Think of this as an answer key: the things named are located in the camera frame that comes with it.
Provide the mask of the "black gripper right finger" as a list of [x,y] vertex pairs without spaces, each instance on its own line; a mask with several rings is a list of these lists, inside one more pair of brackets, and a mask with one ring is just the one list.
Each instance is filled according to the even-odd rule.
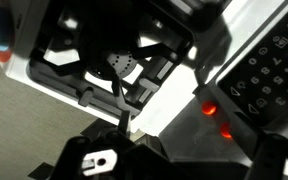
[[269,134],[258,147],[244,180],[282,180],[288,161],[288,139]]

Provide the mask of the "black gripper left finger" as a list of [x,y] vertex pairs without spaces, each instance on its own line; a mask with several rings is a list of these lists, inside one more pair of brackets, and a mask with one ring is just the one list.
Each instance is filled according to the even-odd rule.
[[181,180],[184,172],[146,145],[111,131],[67,141],[48,180]]

